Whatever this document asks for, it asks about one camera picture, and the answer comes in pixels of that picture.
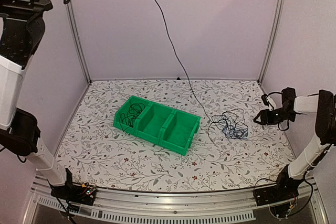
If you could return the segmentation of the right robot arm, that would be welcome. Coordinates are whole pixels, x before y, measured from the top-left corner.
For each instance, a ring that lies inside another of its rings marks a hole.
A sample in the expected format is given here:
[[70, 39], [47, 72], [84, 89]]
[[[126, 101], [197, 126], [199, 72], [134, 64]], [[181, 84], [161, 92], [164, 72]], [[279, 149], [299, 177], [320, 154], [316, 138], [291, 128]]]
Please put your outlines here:
[[327, 90], [308, 96], [297, 96], [294, 88], [261, 96], [267, 109], [261, 110], [253, 119], [259, 125], [277, 125], [294, 122], [297, 115], [314, 114], [312, 138], [300, 155], [279, 173], [271, 196], [284, 200], [291, 191], [297, 190], [305, 176], [324, 158], [335, 145], [335, 94]]

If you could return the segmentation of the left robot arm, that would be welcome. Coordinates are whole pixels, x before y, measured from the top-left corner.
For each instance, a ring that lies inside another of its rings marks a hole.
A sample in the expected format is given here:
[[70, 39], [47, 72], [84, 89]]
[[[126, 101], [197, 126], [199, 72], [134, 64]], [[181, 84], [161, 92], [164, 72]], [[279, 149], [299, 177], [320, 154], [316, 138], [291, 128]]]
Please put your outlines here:
[[19, 109], [22, 84], [45, 33], [44, 12], [51, 0], [1, 0], [1, 145], [32, 162], [67, 200], [78, 195], [70, 173], [62, 168], [40, 138], [37, 119]]

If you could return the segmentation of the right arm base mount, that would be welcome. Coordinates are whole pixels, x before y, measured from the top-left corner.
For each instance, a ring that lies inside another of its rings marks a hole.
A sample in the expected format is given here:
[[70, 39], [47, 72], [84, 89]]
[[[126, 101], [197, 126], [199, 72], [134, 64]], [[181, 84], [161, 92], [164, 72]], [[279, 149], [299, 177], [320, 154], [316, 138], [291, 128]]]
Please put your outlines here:
[[270, 213], [277, 219], [288, 218], [297, 204], [298, 190], [294, 189], [278, 189], [277, 185], [268, 185], [257, 188], [261, 181], [275, 181], [267, 178], [262, 178], [256, 181], [253, 187], [253, 197], [257, 206], [269, 206]]

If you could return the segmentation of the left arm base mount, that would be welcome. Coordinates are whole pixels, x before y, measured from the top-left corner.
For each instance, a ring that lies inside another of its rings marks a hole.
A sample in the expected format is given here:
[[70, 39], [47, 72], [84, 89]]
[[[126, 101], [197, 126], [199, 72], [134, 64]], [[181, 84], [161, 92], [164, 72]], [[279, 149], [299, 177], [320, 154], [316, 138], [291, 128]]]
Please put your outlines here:
[[66, 202], [92, 206], [96, 198], [97, 187], [88, 183], [82, 185], [65, 184], [63, 186], [49, 184], [49, 186], [53, 197], [63, 199]]

